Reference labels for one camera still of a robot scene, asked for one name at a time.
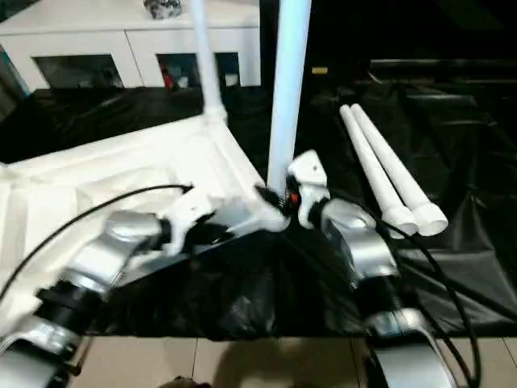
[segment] white pvc pipe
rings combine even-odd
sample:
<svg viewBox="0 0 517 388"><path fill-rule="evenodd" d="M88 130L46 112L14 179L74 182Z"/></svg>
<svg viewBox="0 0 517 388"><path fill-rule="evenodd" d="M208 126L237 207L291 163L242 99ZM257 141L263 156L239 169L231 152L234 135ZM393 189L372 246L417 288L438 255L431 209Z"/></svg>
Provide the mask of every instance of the white pvc pipe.
<svg viewBox="0 0 517 388"><path fill-rule="evenodd" d="M191 13L197 40L197 65L203 90L204 113L209 119L221 118L226 121L227 114L221 101L219 78L216 71L216 57L208 38L204 0L191 0Z"/></svg>
<svg viewBox="0 0 517 388"><path fill-rule="evenodd" d="M359 124L355 121L352 110L348 105L343 105L340 107L339 113L347 127L348 135L359 157L364 174L372 187L373 195L377 199L382 212L382 219L407 234L414 234L417 231L414 216L403 205L379 160L373 153L372 147L370 147L366 137L364 137ZM402 238L400 234L391 230L390 234L394 238Z"/></svg>
<svg viewBox="0 0 517 388"><path fill-rule="evenodd" d="M382 167L400 193L402 200L413 212L418 224L418 232L422 236L433 236L445 230L448 220L442 210L429 201L425 192L418 186L411 173L382 137L368 115L358 104L352 105L351 110L375 155L379 158Z"/></svg>
<svg viewBox="0 0 517 388"><path fill-rule="evenodd" d="M310 7L311 0L280 2L267 185L281 196L285 193L286 173L294 155Z"/></svg>

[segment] white cabinet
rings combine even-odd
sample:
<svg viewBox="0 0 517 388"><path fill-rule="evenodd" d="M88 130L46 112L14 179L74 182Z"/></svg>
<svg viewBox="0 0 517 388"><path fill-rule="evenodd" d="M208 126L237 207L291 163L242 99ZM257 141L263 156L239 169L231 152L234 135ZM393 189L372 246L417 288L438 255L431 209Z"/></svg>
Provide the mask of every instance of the white cabinet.
<svg viewBox="0 0 517 388"><path fill-rule="evenodd" d="M0 44L29 91L99 84L66 81L86 68L117 86L194 86L190 1L182 4L179 17L152 20L142 0L40 0L0 24ZM206 0L206 12L223 84L259 85L259 0Z"/></svg>
<svg viewBox="0 0 517 388"><path fill-rule="evenodd" d="M229 70L226 74L235 74L241 86L260 85L258 28L210 28L208 34L216 59L221 58L217 62L219 69L223 70L222 73L225 73L225 61L217 54L234 53L237 61L235 68L238 72L235 74L234 71ZM184 69L188 66L188 57L182 55L194 55L196 52L195 34L191 29L134 31L128 32L128 39L144 86L164 86L164 71L169 73L174 67L180 69L183 67L179 71L183 71L184 74L190 73L190 70Z"/></svg>
<svg viewBox="0 0 517 388"><path fill-rule="evenodd" d="M0 36L0 44L12 61L29 91L49 88L49 78L63 78L63 67L56 62L52 69L50 61L43 58L100 56L111 57L116 74L125 87L142 85L137 64L133 60L131 48L124 32L75 32L70 34L26 34Z"/></svg>

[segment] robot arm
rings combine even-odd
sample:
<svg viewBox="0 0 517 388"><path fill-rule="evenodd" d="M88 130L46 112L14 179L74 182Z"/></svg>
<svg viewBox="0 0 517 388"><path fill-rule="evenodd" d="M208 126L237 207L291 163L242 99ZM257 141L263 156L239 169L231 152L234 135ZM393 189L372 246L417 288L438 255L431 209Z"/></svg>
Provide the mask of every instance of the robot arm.
<svg viewBox="0 0 517 388"><path fill-rule="evenodd" d="M368 386L457 387L375 220L358 205L330 199L313 151L295 159L288 181L300 197L300 224L320 230L347 270L347 286L368 333Z"/></svg>
<svg viewBox="0 0 517 388"><path fill-rule="evenodd" d="M215 204L199 189L177 199L168 217L120 211L105 222L50 289L42 289L37 310L22 318L0 342L0 386L67 386L82 337L135 255L166 250L177 255L188 231L210 217Z"/></svg>
<svg viewBox="0 0 517 388"><path fill-rule="evenodd" d="M297 211L300 224L321 231L345 264L345 286L368 333L369 386L457 387L418 310L416 296L406 291L390 249L376 232L375 220L357 205L330 199L325 171L313 151L289 167L288 186L297 201L284 204L288 206L282 213ZM0 343L0 386L67 386L73 374L68 362L129 260L158 249L178 254L187 232L215 210L209 197L192 189L175 201L162 220L152 214L114 213L101 235L71 260L59 281L38 292L42 303L35 313L22 319Z"/></svg>

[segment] white floor tile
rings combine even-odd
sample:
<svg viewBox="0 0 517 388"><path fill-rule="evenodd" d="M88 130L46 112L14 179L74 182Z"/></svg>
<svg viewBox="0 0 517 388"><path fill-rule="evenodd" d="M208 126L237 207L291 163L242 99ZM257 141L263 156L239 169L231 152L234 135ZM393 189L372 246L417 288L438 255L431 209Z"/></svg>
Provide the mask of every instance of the white floor tile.
<svg viewBox="0 0 517 388"><path fill-rule="evenodd" d="M213 388L357 388L348 339L200 339L194 380Z"/></svg>
<svg viewBox="0 0 517 388"><path fill-rule="evenodd" d="M517 338L504 338L503 340L510 351L515 367L517 367Z"/></svg>
<svg viewBox="0 0 517 388"><path fill-rule="evenodd" d="M452 341L460 354L465 359L467 366L472 371L472 352L470 350L470 342L468 339L454 339ZM440 341L442 349L447 347ZM511 358L510 352L502 338L479 339L479 347L481 351L482 388L511 388L517 386L517 368ZM447 350L444 351L447 363L452 368L457 381L461 386L465 386L465 379L457 366L454 357Z"/></svg>
<svg viewBox="0 0 517 388"><path fill-rule="evenodd" d="M360 388L368 388L366 371L364 370L364 359L368 356L368 348L364 339L351 339L352 351L354 353L355 370Z"/></svg>
<svg viewBox="0 0 517 388"><path fill-rule="evenodd" d="M158 388L190 377L196 339L96 338L73 388Z"/></svg>

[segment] black tablecloth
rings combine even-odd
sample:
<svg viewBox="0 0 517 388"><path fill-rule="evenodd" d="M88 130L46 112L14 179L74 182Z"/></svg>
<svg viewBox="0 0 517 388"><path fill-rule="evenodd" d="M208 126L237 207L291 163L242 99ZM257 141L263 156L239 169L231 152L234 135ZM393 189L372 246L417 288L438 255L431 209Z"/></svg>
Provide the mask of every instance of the black tablecloth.
<svg viewBox="0 0 517 388"><path fill-rule="evenodd" d="M229 128L262 176L270 91L225 92ZM359 102L451 225L421 238L454 280L479 335L517 334L517 131L509 86L361 86L305 93L296 153L315 149L329 185L377 209L338 115ZM201 113L198 91L37 91L1 124L0 160L14 162ZM464 329L420 252L404 275L451 335ZM362 335L343 264L317 233L259 232L126 285L92 329L103 335Z"/></svg>

